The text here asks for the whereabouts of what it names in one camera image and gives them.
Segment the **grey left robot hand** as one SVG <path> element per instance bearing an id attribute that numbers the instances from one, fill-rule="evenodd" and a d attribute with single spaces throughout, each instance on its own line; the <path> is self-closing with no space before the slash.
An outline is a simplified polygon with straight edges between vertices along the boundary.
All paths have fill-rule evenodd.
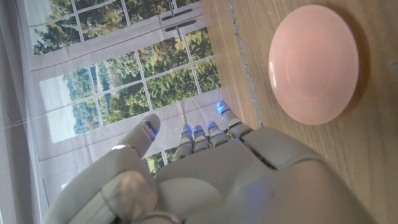
<path id="1" fill-rule="evenodd" d="M 373 223 L 327 161 L 273 128 L 252 129 L 224 103 L 214 122 L 184 125 L 171 164 L 156 176 L 142 158 L 160 119 L 146 116 L 78 174 L 45 223 Z"/>

